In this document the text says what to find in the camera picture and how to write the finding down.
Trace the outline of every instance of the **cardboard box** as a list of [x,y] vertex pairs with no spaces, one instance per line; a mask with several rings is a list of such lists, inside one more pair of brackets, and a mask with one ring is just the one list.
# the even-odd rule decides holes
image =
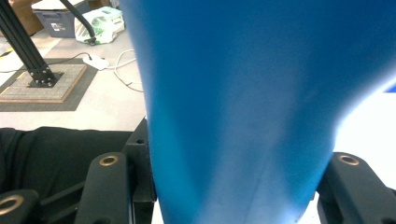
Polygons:
[[38,17],[33,13],[32,4],[40,0],[11,0],[9,4],[13,8],[18,19],[20,19],[24,29],[28,35],[33,35],[38,31],[42,30],[43,24]]

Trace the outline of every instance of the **brass insert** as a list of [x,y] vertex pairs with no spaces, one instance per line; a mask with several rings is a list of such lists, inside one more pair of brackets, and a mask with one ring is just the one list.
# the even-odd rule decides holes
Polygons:
[[340,160],[343,163],[346,163],[348,165],[359,165],[359,161],[356,160],[355,158],[348,156],[348,155],[341,155],[338,157],[338,160]]
[[110,166],[110,165],[114,165],[115,163],[117,163],[117,161],[119,161],[119,158],[116,156],[108,156],[108,157],[104,157],[99,161],[99,164],[103,165],[103,166]]
[[0,201],[0,207],[3,207],[5,203],[11,202],[11,206],[1,208],[0,216],[12,212],[14,209],[18,208],[23,203],[23,197],[21,195],[11,195]]

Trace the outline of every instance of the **black pole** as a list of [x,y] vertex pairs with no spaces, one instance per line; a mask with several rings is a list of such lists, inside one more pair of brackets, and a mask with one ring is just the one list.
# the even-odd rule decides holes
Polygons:
[[0,28],[8,43],[26,66],[35,87],[52,87],[57,77],[41,57],[8,0],[0,0]]
[[95,37],[95,32],[93,31],[90,23],[79,13],[78,10],[76,10],[75,7],[73,7],[72,4],[69,3],[67,0],[60,0],[64,6],[85,26],[85,29],[87,29],[88,33],[90,34],[90,39],[85,40],[88,42],[90,45],[94,46],[96,44],[96,37]]

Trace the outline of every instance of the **wooden board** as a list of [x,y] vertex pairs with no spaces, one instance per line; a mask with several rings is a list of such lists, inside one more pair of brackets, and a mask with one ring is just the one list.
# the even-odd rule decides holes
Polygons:
[[50,66],[52,72],[64,74],[52,88],[30,88],[27,84],[32,78],[27,72],[0,93],[1,103],[63,103],[70,91],[87,69],[85,64],[55,64]]

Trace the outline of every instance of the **blue fabric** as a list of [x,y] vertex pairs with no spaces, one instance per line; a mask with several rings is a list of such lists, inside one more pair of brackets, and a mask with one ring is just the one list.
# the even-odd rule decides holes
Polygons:
[[165,223],[293,223],[390,79],[394,1],[122,1]]

